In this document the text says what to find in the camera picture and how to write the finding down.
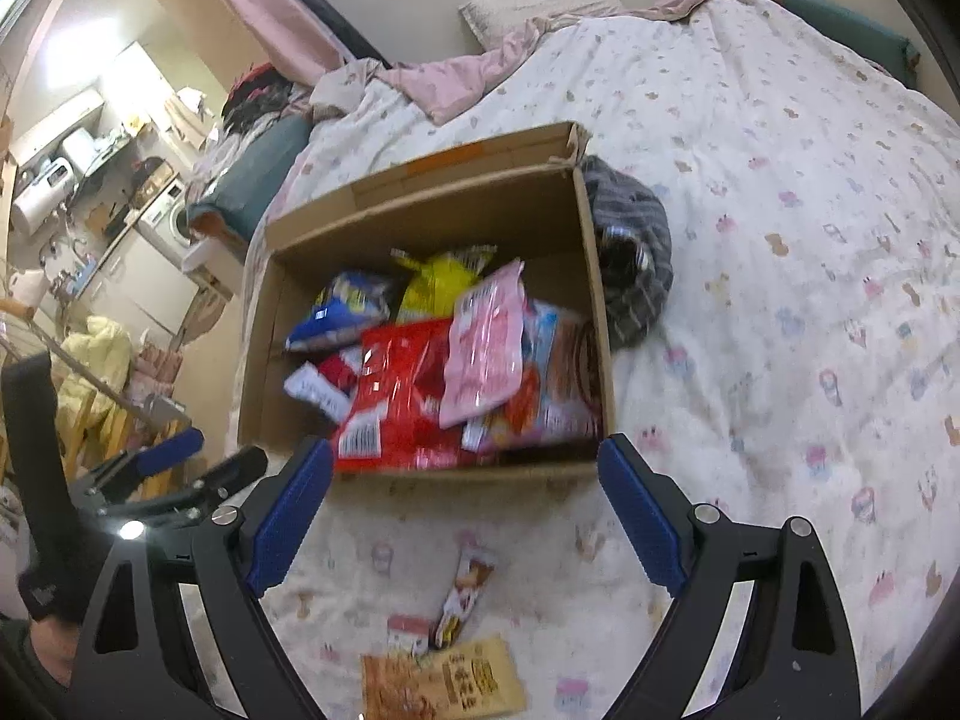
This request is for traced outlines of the person's left hand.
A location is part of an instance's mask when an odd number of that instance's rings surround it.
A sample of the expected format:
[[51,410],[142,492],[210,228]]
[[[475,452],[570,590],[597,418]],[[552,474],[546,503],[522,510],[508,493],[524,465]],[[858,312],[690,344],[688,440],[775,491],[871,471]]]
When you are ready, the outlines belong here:
[[81,633],[78,624],[55,616],[32,621],[29,626],[29,640],[39,665],[62,688],[70,686]]

